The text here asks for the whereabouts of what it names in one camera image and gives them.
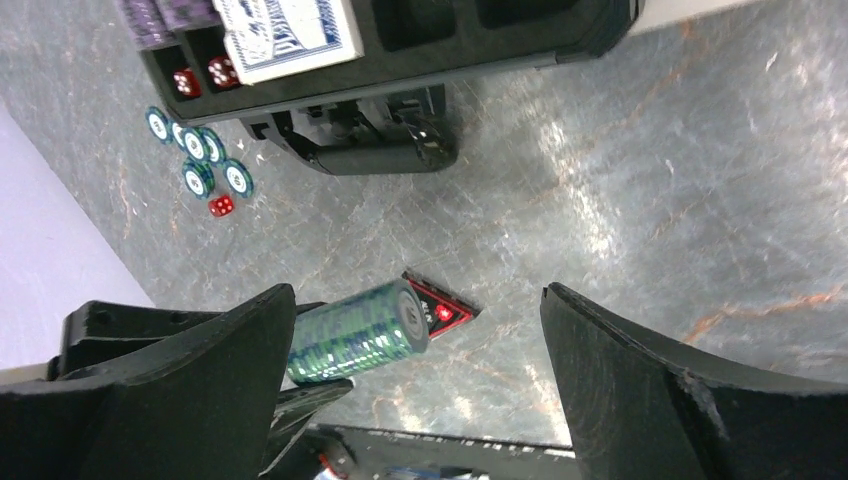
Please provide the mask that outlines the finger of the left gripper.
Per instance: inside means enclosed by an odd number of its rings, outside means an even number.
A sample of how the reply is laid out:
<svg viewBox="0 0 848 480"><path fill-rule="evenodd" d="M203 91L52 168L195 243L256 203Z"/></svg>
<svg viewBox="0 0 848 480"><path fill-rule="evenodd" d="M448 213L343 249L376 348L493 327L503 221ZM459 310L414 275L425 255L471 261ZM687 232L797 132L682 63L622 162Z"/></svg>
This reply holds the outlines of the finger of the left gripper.
<svg viewBox="0 0 848 480"><path fill-rule="evenodd" d="M74 371L131 354L221 314L87 302L65 317L60 352L48 362L46 379L57 381Z"/></svg>
<svg viewBox="0 0 848 480"><path fill-rule="evenodd" d="M319 441L306 431L313 417L353 389L349 379L327 381L281 391L261 460L262 474L319 474L323 454Z"/></svg>

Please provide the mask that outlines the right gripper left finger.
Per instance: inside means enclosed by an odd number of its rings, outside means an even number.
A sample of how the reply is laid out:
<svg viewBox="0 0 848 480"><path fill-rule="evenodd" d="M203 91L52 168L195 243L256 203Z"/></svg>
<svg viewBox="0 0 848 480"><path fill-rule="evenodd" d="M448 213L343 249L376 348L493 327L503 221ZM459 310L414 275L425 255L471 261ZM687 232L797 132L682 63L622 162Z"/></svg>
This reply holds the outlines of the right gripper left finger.
<svg viewBox="0 0 848 480"><path fill-rule="evenodd" d="M1 389L5 479L254 479L296 316L278 284L57 380Z"/></svg>

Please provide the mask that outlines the red triangular card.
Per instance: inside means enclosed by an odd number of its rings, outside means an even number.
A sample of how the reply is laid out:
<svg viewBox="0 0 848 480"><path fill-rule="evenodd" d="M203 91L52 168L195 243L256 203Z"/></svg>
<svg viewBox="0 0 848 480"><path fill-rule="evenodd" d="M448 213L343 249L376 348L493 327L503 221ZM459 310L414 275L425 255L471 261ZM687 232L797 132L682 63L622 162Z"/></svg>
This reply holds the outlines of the red triangular card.
<svg viewBox="0 0 848 480"><path fill-rule="evenodd" d="M472 300L412 270L405 270L401 277L409 282L422 304L431 340L474 320L483 310Z"/></svg>

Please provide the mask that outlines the black poker set case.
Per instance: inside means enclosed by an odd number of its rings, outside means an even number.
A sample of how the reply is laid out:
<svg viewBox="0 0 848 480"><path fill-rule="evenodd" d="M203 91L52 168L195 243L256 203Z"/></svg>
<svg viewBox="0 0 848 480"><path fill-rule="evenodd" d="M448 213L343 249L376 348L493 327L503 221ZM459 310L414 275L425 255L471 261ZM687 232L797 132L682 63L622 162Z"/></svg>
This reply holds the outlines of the black poker set case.
<svg viewBox="0 0 848 480"><path fill-rule="evenodd" d="M184 129L236 120L253 139L326 175L430 173L458 155L449 81L601 57L645 8L641 1L350 2L364 46L353 61L220 89L207 64L228 56L222 20L170 30L175 45L139 55L168 119ZM201 96L176 90L173 73L184 68Z"/></svg>

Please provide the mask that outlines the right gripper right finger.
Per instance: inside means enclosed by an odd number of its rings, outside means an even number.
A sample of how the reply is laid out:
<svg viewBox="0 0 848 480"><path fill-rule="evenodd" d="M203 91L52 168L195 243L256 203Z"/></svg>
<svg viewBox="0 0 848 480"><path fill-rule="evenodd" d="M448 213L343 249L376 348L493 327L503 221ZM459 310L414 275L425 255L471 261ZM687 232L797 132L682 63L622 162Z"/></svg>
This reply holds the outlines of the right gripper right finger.
<svg viewBox="0 0 848 480"><path fill-rule="evenodd" d="M559 283L540 317L585 479L843 479L847 387L728 360Z"/></svg>

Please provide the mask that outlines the purple chip stack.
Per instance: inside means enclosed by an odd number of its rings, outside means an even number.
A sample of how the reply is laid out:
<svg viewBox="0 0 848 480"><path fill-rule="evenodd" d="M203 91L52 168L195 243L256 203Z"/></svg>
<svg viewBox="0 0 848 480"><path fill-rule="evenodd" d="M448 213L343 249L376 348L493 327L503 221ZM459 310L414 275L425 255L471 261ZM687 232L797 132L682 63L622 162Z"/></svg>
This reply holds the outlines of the purple chip stack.
<svg viewBox="0 0 848 480"><path fill-rule="evenodd" d="M115 5L139 50L157 50L176 44L154 0L117 0Z"/></svg>
<svg viewBox="0 0 848 480"><path fill-rule="evenodd" d="M212 0L156 0L169 30L193 30L221 24Z"/></svg>

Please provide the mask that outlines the green blue chip stack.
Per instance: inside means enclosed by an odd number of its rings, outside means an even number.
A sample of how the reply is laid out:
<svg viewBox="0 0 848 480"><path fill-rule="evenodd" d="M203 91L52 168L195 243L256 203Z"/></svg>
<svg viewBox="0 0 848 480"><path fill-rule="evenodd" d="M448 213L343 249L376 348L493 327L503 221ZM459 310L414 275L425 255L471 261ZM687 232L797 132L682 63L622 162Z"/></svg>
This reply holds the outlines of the green blue chip stack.
<svg viewBox="0 0 848 480"><path fill-rule="evenodd" d="M404 279L296 317L287 376L300 385L349 378L423 353L429 328Z"/></svg>

